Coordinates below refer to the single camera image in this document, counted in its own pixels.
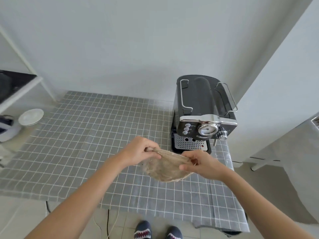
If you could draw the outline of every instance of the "gray checkered tablecloth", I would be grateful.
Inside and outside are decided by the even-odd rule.
[[[69,91],[0,173],[0,194],[62,201],[135,136],[170,149],[173,103]],[[212,156],[233,168],[228,146]],[[195,227],[249,231],[244,210],[220,181],[192,174],[163,183],[140,166],[124,169],[101,207],[192,221]]]

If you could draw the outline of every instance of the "espresso machine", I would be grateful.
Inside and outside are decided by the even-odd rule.
[[[201,149],[211,153],[210,139],[227,139],[236,128],[237,106],[228,86],[209,76],[177,79],[171,127],[175,153]]]

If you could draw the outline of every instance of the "left hand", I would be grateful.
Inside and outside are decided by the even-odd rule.
[[[121,160],[122,165],[125,167],[130,165],[136,165],[142,160],[145,160],[150,157],[161,158],[156,152],[145,152],[144,149],[152,147],[152,148],[160,148],[157,143],[152,140],[143,137],[135,137],[125,148],[123,148],[117,155],[115,155],[116,159]]]

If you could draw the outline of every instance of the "beige fabric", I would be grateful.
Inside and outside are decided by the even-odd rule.
[[[181,164],[192,164],[188,157],[158,149],[146,148],[146,151],[155,151],[162,156],[161,159],[149,158],[143,161],[143,172],[162,182],[173,182],[186,178],[191,172],[179,169]]]

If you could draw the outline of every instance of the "drip tray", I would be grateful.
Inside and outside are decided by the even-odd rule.
[[[174,142],[175,148],[184,149],[184,150],[195,150],[201,149],[203,151],[207,151],[207,141],[197,141],[195,139],[189,137],[182,137],[174,134]]]

